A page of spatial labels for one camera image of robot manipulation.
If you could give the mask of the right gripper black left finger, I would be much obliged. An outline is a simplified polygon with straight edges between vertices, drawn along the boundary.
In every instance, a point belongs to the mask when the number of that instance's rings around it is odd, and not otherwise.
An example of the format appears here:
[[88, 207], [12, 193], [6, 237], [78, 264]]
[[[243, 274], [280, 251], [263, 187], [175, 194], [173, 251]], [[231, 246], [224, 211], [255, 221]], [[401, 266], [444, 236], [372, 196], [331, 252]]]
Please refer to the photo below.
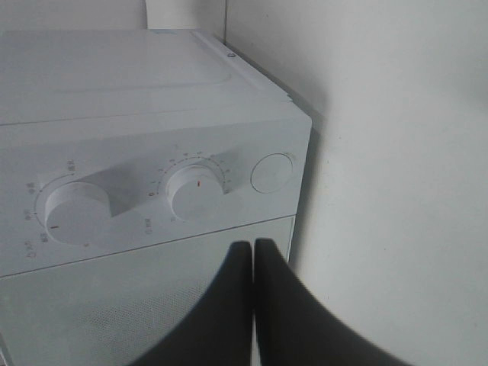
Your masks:
[[252, 249], [234, 242], [187, 316], [134, 365], [250, 365]]

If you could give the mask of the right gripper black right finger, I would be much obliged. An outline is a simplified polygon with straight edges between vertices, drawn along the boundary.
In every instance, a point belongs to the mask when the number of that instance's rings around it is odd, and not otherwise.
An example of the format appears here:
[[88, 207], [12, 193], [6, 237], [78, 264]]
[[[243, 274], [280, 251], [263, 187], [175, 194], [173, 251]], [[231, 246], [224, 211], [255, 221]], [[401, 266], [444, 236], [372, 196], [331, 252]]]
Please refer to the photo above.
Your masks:
[[271, 239], [255, 241], [255, 320], [263, 365], [405, 365], [330, 313]]

